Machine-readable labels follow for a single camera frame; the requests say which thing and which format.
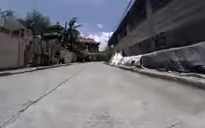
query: curb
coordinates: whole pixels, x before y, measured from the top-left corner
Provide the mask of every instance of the curb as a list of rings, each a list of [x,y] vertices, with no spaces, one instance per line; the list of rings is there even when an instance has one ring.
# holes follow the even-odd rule
[[[166,75],[166,74],[161,74],[161,73],[152,73],[152,72],[147,72],[147,71],[140,71],[140,69],[132,68],[132,67],[125,67],[125,66],[113,66],[113,67],[117,67],[117,68],[120,68],[123,70],[131,71],[131,72],[135,72],[135,73],[139,73],[139,74],[143,74],[143,75],[150,76],[150,77],[155,77],[155,78],[159,78],[159,79],[163,79],[163,80],[178,82],[178,83],[182,83],[182,84],[187,85],[187,86],[192,86],[192,87],[196,87],[196,88],[205,90],[205,82],[202,82],[202,81],[191,80],[191,79],[187,79],[186,77],[181,77],[181,76],[172,76],[172,75]]]
[[[50,69],[50,68],[58,68],[58,67],[63,67],[63,66],[68,66],[68,65],[71,65],[71,64],[54,65],[54,66],[38,67],[38,68],[33,67],[33,69],[31,69],[31,70],[14,72],[14,73],[11,73],[11,72],[8,71],[8,72],[0,73],[0,77],[23,74],[23,73],[34,72],[34,71],[40,71],[40,70],[45,70],[45,69]]]

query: sidewalk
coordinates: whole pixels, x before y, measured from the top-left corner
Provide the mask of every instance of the sidewalk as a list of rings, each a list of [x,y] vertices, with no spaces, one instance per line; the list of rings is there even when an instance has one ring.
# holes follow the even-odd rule
[[[59,65],[52,65],[52,66],[29,67],[29,68],[15,69],[15,70],[0,71],[0,77],[44,70],[49,68],[57,68],[57,67],[62,67],[67,65],[71,65],[71,64],[59,64]]]
[[[154,69],[140,69],[136,67],[115,66],[124,70],[140,73],[150,77],[176,81],[205,90],[205,75],[196,73],[163,72]]]

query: street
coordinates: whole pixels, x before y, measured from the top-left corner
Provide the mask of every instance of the street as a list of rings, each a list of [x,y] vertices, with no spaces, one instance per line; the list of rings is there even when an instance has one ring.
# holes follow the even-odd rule
[[[205,128],[205,91],[73,64],[0,77],[0,127]]]

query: sky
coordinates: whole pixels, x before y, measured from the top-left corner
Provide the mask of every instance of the sky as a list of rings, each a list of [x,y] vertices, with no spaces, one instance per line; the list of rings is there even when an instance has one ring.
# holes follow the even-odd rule
[[[0,9],[12,9],[17,17],[37,10],[50,17],[52,23],[63,24],[72,17],[78,18],[82,36],[101,42],[106,47],[130,0],[0,0]]]

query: tree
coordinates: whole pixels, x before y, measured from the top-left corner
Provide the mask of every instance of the tree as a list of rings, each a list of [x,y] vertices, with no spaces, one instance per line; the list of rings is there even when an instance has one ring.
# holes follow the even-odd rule
[[[13,10],[5,10],[5,11],[1,11],[0,10],[0,17],[1,18],[8,18],[8,17],[14,17],[14,11]]]
[[[28,29],[32,30],[34,35],[43,34],[50,25],[50,19],[36,10],[27,13],[26,18],[19,19],[19,21]]]
[[[68,46],[73,49],[76,43],[76,40],[78,39],[80,32],[77,30],[77,28],[81,27],[81,24],[77,24],[77,18],[72,18],[69,22],[65,22],[65,27],[62,31],[62,45]]]

